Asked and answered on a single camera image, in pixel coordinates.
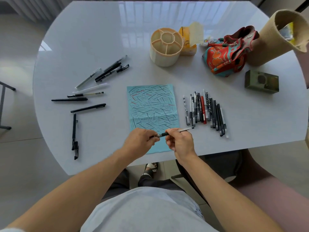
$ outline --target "blue paper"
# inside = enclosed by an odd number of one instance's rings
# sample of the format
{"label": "blue paper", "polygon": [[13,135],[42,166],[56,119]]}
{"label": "blue paper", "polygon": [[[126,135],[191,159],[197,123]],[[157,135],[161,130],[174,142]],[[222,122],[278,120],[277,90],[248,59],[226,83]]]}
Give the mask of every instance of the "blue paper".
{"label": "blue paper", "polygon": [[[161,134],[166,129],[179,127],[173,85],[128,86],[127,97],[131,131],[152,129]],[[165,151],[170,149],[161,137],[147,154]]]}

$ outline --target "slipper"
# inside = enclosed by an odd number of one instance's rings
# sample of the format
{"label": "slipper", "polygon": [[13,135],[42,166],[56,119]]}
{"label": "slipper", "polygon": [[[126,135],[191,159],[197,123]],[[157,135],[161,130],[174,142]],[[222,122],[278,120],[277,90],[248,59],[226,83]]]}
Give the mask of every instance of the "slipper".
{"label": "slipper", "polygon": [[158,170],[159,162],[146,164],[143,175],[149,175],[151,178],[154,177],[154,173]]}

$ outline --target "pile of pens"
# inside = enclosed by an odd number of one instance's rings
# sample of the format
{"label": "pile of pens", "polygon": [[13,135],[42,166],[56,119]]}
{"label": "pile of pens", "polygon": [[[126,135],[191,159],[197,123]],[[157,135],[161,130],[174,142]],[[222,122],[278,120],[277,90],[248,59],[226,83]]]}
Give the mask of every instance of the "pile of pens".
{"label": "pile of pens", "polygon": [[228,138],[222,108],[219,103],[216,103],[216,100],[208,97],[208,93],[205,93],[205,90],[203,90],[202,96],[197,92],[194,92],[193,96],[190,94],[189,114],[185,96],[183,96],[183,102],[187,125],[195,126],[198,121],[207,124],[207,121],[210,121],[211,128],[219,131],[220,137],[225,135]]}
{"label": "pile of pens", "polygon": [[[122,66],[121,65],[121,61],[126,59],[128,56],[125,55],[124,57],[120,58],[119,60],[117,60],[115,63],[113,63],[110,67],[108,67],[107,69],[105,69],[104,71],[102,71],[101,68],[98,68],[97,70],[95,70],[89,77],[87,77],[84,81],[82,81],[78,86],[75,87],[75,89],[79,89],[81,86],[83,86],[87,81],[90,81],[90,79],[96,75],[98,75],[98,77],[95,78],[95,82],[101,82],[104,78],[110,76],[111,74],[117,72],[121,72],[125,69],[127,69],[129,67],[129,64],[127,64],[126,66]],[[53,102],[64,102],[64,101],[87,101],[88,98],[84,97],[86,95],[99,95],[99,94],[104,94],[104,92],[95,92],[95,93],[85,93],[88,91],[92,91],[95,89],[99,89],[102,88],[103,86],[106,86],[107,83],[103,83],[94,87],[90,87],[87,89],[83,89],[83,90],[79,90],[79,91],[75,91],[73,92],[73,95],[68,95],[68,98],[65,99],[52,99]],[[106,103],[102,103],[102,104],[97,104],[94,106],[90,106],[90,107],[84,107],[84,108],[80,108],[80,109],[76,109],[76,110],[72,110],[71,113],[73,114],[73,134],[72,134],[72,151],[75,152],[75,156],[74,156],[74,160],[78,159],[79,156],[79,145],[78,145],[78,141],[76,141],[76,124],[78,123],[78,120],[76,120],[76,114],[75,112],[79,112],[79,111],[84,111],[84,110],[89,110],[89,109],[93,109],[93,108],[101,108],[101,107],[105,107]]]}

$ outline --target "glossy table surface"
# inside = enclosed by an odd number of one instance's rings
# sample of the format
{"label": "glossy table surface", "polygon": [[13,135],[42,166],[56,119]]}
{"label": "glossy table surface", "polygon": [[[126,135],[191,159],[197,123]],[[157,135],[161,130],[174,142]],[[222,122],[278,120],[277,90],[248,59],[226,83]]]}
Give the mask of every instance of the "glossy table surface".
{"label": "glossy table surface", "polygon": [[[168,68],[149,57],[150,36],[158,28],[179,30],[193,21],[204,35],[223,37],[243,26],[260,30],[268,17],[250,2],[72,2],[52,23],[40,47],[34,70],[35,109],[43,137],[64,171],[76,174],[120,148],[130,132],[126,87],[173,84],[181,127],[186,127],[183,95],[207,91],[223,108],[230,138],[210,125],[191,133],[198,155],[285,143],[305,138],[308,120],[306,86],[296,56],[290,51],[259,70],[279,76],[280,92],[266,94],[244,88],[246,65],[228,78],[211,74],[203,48]],[[105,69],[127,54],[130,68],[107,78],[103,96],[86,102],[54,103],[98,67]],[[86,87],[94,86],[92,81]],[[71,110],[106,103],[105,108],[79,112],[79,158],[71,151]],[[131,165],[175,159],[174,153],[148,154]]]}

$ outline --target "foot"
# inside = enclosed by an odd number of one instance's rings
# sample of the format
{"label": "foot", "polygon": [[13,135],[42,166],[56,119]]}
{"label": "foot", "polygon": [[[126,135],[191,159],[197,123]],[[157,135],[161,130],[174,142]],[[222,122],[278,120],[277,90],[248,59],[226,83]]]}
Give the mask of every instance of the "foot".
{"label": "foot", "polygon": [[143,175],[148,175],[151,178],[153,178],[155,172],[157,172],[157,170],[158,170],[158,164],[159,164],[158,162],[157,163],[146,164],[145,171],[144,171]]}

